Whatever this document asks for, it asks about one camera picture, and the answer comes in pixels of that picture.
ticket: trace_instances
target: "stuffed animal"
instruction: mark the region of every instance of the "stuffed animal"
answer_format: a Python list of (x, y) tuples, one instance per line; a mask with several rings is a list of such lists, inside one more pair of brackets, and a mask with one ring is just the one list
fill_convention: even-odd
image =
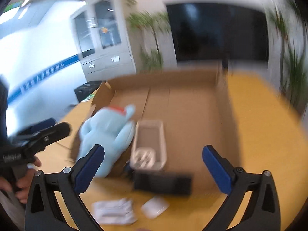
[(95, 144), (103, 146), (105, 151), (105, 158), (95, 177), (106, 177), (113, 164), (130, 145), (135, 133), (135, 123), (129, 119), (134, 113), (135, 106), (132, 104), (124, 109), (103, 107), (81, 126), (77, 160), (85, 157)]

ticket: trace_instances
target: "ceiling light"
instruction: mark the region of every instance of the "ceiling light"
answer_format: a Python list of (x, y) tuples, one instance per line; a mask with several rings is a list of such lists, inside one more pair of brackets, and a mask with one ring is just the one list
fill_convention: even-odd
[(30, 4), (31, 4), (31, 3), (29, 3), (29, 4), (24, 8), (23, 11), (21, 11), (21, 13), (20, 13), (18, 19), (22, 18), (22, 17), (25, 15), (25, 13), (27, 12), (28, 8), (30, 7)]
[(19, 10), (19, 7), (16, 7), (16, 8), (12, 8), (10, 9), (9, 11), (7, 12), (4, 12), (1, 16), (0, 16), (0, 24), (3, 24), (4, 22), (12, 19), (17, 11)]
[(27, 4), (28, 1), (30, 1), (30, 0), (25, 0), (25, 1), (21, 4), (21, 6), (22, 6), (22, 7), (25, 6), (25, 5)]

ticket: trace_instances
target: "metal screw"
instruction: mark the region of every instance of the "metal screw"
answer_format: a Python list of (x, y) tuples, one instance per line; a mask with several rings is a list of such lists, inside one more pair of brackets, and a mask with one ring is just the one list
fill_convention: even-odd
[(65, 174), (68, 174), (71, 170), (72, 170), (72, 169), (71, 169), (70, 167), (66, 167), (66, 168), (63, 169), (63, 172), (64, 172)]
[(40, 176), (42, 174), (42, 171), (41, 170), (38, 170), (35, 172), (35, 176)]
[(241, 172), (244, 171), (244, 169), (242, 169), (241, 167), (237, 167), (237, 168), (236, 168), (236, 171), (239, 172), (239, 173), (241, 173)]
[(270, 173), (268, 170), (264, 171), (264, 174), (265, 174), (266, 176), (271, 176), (271, 173)]

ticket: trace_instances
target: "tabletop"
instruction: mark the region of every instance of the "tabletop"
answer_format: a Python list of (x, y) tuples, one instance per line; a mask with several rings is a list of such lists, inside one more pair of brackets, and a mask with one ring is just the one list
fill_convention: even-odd
[[(264, 170), (272, 172), (281, 210), (281, 230), (285, 230), (308, 197), (306, 134), (301, 128), (299, 117), (287, 101), (258, 76), (235, 73), (227, 77), (227, 83), (238, 125), (242, 166), (250, 173), (261, 173)], [(63, 119), (72, 125), (71, 136), (38, 154), (43, 163), (41, 169), (45, 173), (59, 172), (66, 166), (73, 166), (68, 159), (70, 145), (90, 106), (91, 101), (76, 106)], [(67, 223), (76, 228), (61, 194), (57, 193), (56, 196)], [(218, 192), (208, 192), (202, 196), (164, 197), (170, 207), (156, 219), (150, 220), (142, 214), (141, 206), (153, 194), (133, 191), (131, 183), (123, 179), (94, 179), (80, 197), (90, 212), (92, 203), (96, 201), (123, 197), (133, 200), (138, 220), (130, 226), (102, 225), (106, 231), (138, 228), (152, 231), (200, 231), (225, 199), (225, 195)], [(240, 221), (249, 197), (248, 192), (230, 227)]]

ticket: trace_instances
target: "open cardboard box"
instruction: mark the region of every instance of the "open cardboard box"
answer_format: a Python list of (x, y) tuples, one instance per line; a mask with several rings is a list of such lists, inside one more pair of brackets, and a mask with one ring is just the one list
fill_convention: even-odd
[[(90, 113), (94, 115), (104, 106), (124, 107), (130, 103), (136, 106), (134, 121), (144, 118), (164, 122), (167, 163), (163, 171), (191, 174), (193, 193), (217, 189), (202, 161), (204, 146), (211, 144), (233, 166), (241, 165), (227, 84), (218, 69), (154, 72), (112, 79), (97, 90)], [(79, 146), (76, 134), (71, 159), (76, 160)], [(109, 177), (121, 174), (130, 150), (131, 145)]]

